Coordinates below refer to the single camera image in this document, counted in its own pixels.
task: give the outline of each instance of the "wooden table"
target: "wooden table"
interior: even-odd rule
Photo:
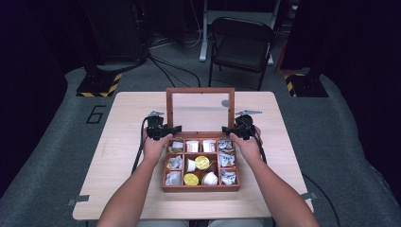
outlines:
[[[269,166],[300,194],[307,192],[277,101],[270,92],[235,92],[235,112],[252,115],[262,131]],[[115,97],[94,159],[79,193],[89,200],[77,202],[73,217],[99,219],[114,191],[131,174],[139,147],[143,119],[151,112],[166,112],[165,92],[124,92]],[[241,187],[238,192],[165,193],[163,160],[153,172],[141,219],[216,219],[271,217],[251,169],[238,152]],[[311,201],[307,204],[313,211]]]

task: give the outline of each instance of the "forearm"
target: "forearm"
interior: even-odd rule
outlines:
[[[136,226],[155,164],[144,160],[110,198],[98,226]]]
[[[278,226],[319,226],[302,197],[263,161],[254,161],[250,166]]]

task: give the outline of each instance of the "gray carpet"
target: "gray carpet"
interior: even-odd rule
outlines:
[[[281,37],[273,58],[281,51]],[[180,65],[198,75],[207,86],[209,61],[199,62],[201,44],[188,48],[177,44],[150,49],[154,57]],[[118,68],[123,65],[108,65]],[[195,77],[168,68],[179,80],[198,86]],[[220,81],[213,86],[249,91],[256,87],[255,75],[215,68]],[[108,113],[115,97],[77,97],[76,89],[85,76],[83,69],[66,75],[68,91],[40,144],[0,201],[1,226],[85,226],[72,218],[73,206],[66,206],[80,191]],[[177,87],[184,87],[171,78]],[[340,91],[325,76],[321,81],[328,98],[291,97],[282,75],[269,67],[262,91],[274,92],[301,170],[332,201],[341,226],[401,226],[401,210],[380,174],[365,160],[357,139],[354,118]],[[173,86],[151,61],[126,72],[116,92],[164,91]],[[103,112],[99,124],[85,124],[95,105]],[[305,179],[321,226],[338,226],[335,213],[323,192]]]

